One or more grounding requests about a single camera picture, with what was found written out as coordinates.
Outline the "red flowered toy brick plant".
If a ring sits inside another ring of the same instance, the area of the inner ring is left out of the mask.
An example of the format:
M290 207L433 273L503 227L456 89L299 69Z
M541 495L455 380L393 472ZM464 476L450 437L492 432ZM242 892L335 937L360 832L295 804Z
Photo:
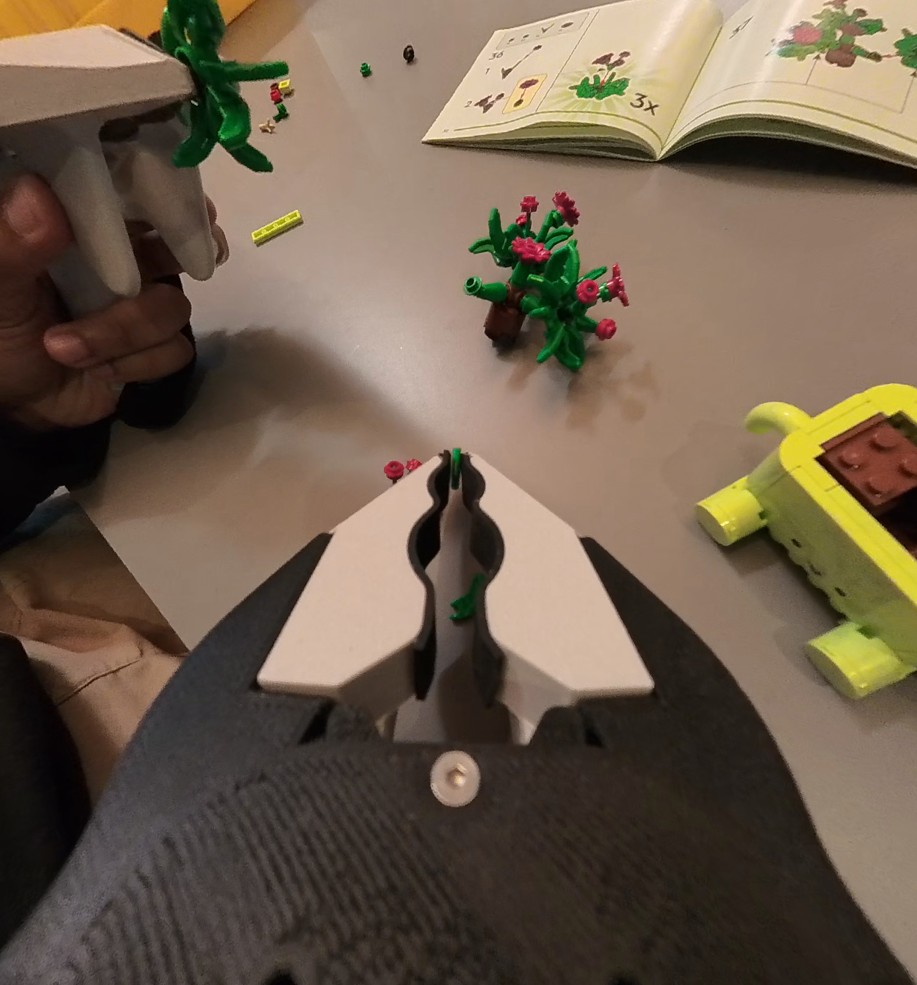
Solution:
M551 209L535 224L539 200L524 196L515 219L505 225L500 211L491 209L487 231L468 246L473 255L491 257L505 272L503 280L467 278L466 296L487 302L484 334L499 350L518 341L527 321L543 326L543 346L537 363L556 361L578 372L588 357L588 339L611 340L618 330L609 316L592 314L600 304L630 305L618 263L582 269L575 228L580 212L567 191L557 191Z

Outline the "lime green toy brick pot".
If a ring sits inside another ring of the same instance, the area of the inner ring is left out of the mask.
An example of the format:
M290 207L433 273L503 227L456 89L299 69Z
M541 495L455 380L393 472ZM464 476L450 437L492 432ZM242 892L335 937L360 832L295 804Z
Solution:
M806 653L842 695L917 673L917 388L874 386L818 415L766 402L745 419L781 441L699 501L724 548L767 531L841 616Z

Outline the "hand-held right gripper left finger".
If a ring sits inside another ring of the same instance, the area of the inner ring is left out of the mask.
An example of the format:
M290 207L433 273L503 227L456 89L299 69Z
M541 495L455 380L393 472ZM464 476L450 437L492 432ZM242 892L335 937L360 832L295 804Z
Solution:
M320 697L368 713L391 738L399 708L423 699L437 658L436 590L450 456L341 522L258 672L268 693Z

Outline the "small loose toy bricks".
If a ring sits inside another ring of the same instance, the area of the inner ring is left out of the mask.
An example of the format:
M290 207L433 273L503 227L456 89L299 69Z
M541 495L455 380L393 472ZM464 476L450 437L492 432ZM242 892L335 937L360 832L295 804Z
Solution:
M269 96L272 110L269 118L259 124L261 133L275 133L277 125L290 117L287 99L292 96L293 92L290 78L283 78L270 84Z

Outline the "open instruction booklet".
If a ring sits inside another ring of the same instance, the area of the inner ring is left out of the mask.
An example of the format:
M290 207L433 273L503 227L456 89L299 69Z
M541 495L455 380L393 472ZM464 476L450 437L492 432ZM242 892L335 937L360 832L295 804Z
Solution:
M723 137L917 169L917 1L590 6L496 31L427 145L659 162Z

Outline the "person's left forearm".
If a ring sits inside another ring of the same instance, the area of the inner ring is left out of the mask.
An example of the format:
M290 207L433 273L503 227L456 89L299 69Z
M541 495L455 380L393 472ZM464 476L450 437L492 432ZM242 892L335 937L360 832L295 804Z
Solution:
M0 412L0 544L58 487L95 478L113 422L109 416L92 425L33 430Z

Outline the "green toy brick plant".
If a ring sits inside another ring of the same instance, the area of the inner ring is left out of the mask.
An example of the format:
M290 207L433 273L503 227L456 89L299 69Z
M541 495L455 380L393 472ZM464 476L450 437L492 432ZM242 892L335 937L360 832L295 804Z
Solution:
M252 120L242 82L274 81L288 72L283 61L242 63L224 60L219 48L227 30L215 1L168 1L160 26L161 45L190 72L195 92L182 110L188 135L172 161L197 167L215 147L257 173L273 170L267 156L249 143Z

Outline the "yellow sheet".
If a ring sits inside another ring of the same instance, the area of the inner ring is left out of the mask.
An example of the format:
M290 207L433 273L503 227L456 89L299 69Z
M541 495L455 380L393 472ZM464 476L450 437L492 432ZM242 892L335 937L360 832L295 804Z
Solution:
M157 31L167 1L0 1L0 40L107 26L141 36Z

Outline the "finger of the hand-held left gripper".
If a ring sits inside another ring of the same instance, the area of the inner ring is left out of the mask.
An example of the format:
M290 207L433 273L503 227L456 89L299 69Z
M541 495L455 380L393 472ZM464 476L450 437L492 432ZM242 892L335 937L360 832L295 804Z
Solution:
M46 181L73 244L48 269L64 300L134 298L142 281L115 188L115 152L138 134L186 136L188 69L131 32L95 26L0 41L0 190Z
M115 152L115 188L122 214L150 225L183 272L197 281L217 268L218 243L211 230L200 170L178 166L175 134L138 134Z

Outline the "person's left hand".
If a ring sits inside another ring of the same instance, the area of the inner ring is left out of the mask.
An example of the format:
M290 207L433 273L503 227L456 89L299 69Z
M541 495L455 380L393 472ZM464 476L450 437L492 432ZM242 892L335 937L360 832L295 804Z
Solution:
M120 387L170 376L195 356L184 334L191 306L174 286L68 319L46 271L71 240L44 179L25 175L0 193L0 412L33 429L93 425L114 411Z

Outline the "person's beige pants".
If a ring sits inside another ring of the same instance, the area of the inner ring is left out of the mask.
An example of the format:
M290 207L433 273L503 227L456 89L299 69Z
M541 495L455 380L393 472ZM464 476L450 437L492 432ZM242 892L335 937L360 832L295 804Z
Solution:
M0 551L0 633L20 641L97 801L187 647L87 513L62 494Z

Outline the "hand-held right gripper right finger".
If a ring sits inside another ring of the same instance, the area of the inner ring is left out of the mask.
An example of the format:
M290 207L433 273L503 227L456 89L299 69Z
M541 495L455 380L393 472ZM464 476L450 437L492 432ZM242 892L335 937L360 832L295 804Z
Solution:
M477 591L473 666L514 743L545 713L589 699L647 696L653 682L575 529L482 456L462 455Z

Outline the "lime green flat brick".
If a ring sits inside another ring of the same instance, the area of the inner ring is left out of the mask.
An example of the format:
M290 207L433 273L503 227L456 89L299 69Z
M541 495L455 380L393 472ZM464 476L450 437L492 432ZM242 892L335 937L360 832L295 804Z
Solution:
M301 212L299 210L293 210L260 228L256 228L251 233L251 242L253 246L261 247L268 242L276 240L286 232L303 225L304 218Z

